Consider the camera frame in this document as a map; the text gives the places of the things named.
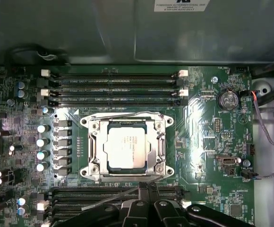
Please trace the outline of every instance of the motherboard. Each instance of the motherboard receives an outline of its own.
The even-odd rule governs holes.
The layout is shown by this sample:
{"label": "motherboard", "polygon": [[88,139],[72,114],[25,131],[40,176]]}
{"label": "motherboard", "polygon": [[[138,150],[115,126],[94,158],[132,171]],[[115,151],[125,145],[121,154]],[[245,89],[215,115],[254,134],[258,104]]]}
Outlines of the motherboard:
{"label": "motherboard", "polygon": [[0,227],[54,226],[140,181],[254,224],[250,90],[247,67],[0,67]]}

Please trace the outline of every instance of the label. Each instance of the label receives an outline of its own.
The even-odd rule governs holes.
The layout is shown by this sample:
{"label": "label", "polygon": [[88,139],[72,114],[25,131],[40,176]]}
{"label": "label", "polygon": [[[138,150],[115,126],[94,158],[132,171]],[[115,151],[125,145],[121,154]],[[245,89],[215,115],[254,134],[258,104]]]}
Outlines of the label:
{"label": "label", "polygon": [[111,128],[104,151],[111,168],[142,168],[146,162],[146,137],[143,128]]}
{"label": "label", "polygon": [[155,0],[154,12],[201,12],[210,0]]}

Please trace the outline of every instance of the screw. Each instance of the screw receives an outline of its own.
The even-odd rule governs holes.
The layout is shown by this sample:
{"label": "screw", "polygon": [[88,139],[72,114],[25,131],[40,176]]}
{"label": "screw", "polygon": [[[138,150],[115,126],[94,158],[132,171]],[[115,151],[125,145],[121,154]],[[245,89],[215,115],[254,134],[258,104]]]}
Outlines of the screw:
{"label": "screw", "polygon": [[161,173],[163,171],[163,167],[161,165],[156,166],[156,172]]}
{"label": "screw", "polygon": [[192,207],[192,210],[195,212],[199,212],[201,209],[200,209],[200,207]]}
{"label": "screw", "polygon": [[212,82],[213,84],[218,83],[218,78],[217,78],[217,77],[212,77],[211,82]]}
{"label": "screw", "polygon": [[92,128],[93,129],[98,129],[98,124],[97,123],[92,124]]}
{"label": "screw", "polygon": [[167,205],[167,202],[166,201],[161,201],[159,204],[160,204],[160,206],[165,207]]}
{"label": "screw", "polygon": [[106,209],[104,209],[106,212],[110,212],[110,211],[112,211],[113,210],[113,208],[112,207],[107,207]]}
{"label": "screw", "polygon": [[156,129],[161,129],[161,127],[162,127],[162,125],[161,125],[160,122],[157,122],[157,123],[155,124],[155,128],[156,128]]}
{"label": "screw", "polygon": [[97,173],[98,171],[99,171],[99,167],[94,165],[93,168],[92,168],[92,172]]}

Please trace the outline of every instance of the cpu socket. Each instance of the cpu socket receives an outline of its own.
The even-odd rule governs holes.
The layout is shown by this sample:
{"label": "cpu socket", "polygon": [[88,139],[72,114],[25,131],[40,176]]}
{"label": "cpu socket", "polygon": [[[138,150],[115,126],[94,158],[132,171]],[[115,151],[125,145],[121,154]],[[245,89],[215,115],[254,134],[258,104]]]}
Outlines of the cpu socket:
{"label": "cpu socket", "polygon": [[89,164],[80,170],[97,182],[158,181],[174,174],[165,164],[165,128],[174,120],[161,113],[97,113],[80,120],[88,128]]}

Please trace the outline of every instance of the green circuit board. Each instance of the green circuit board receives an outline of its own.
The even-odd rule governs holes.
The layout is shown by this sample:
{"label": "green circuit board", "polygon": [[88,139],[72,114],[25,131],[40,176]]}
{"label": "green circuit board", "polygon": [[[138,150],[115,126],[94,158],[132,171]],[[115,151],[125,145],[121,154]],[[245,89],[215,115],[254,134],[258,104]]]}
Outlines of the green circuit board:
{"label": "green circuit board", "polygon": [[[163,106],[159,104],[147,107],[139,106],[75,106],[77,97],[69,98],[72,106],[54,107],[54,113],[42,114],[37,93],[36,80],[41,69],[50,69],[55,73],[173,73],[187,70],[188,104]],[[23,81],[29,96],[17,97],[17,84]],[[227,215],[254,224],[254,182],[240,176],[242,169],[253,169],[253,154],[249,145],[253,143],[252,99],[250,96],[239,97],[239,106],[233,110],[224,110],[217,105],[218,94],[230,89],[237,94],[251,89],[251,76],[247,68],[232,73],[229,67],[188,67],[188,66],[58,66],[58,67],[21,67],[12,73],[0,67],[0,113],[7,117],[0,118],[0,129],[11,132],[4,137],[4,151],[0,155],[0,169],[6,167],[23,168],[24,180],[15,186],[14,198],[0,211],[0,227],[38,227],[43,221],[37,220],[36,201],[30,200],[29,211],[18,215],[17,199],[32,192],[45,192],[51,187],[86,187],[86,186],[133,186],[137,183],[95,183],[80,176],[79,170],[88,165],[88,130],[79,124],[81,118],[99,112],[160,112],[171,116],[174,124],[166,130],[166,164],[175,170],[169,178],[158,181],[158,185],[179,185],[190,192],[186,198],[191,204],[204,204]],[[7,100],[12,99],[10,106]],[[153,97],[151,102],[159,102]],[[54,141],[52,127],[49,132],[37,132],[41,124],[54,125],[62,120],[72,121],[72,163],[71,173],[59,177],[50,166],[44,172],[37,172],[39,160],[36,154],[39,148],[36,140],[40,137]],[[20,143],[23,149],[13,156],[8,155],[10,144]],[[46,150],[53,150],[52,145]],[[218,157],[238,157],[240,162],[232,166],[222,165]],[[251,164],[245,167],[244,161]],[[10,186],[0,186],[0,192]]]}

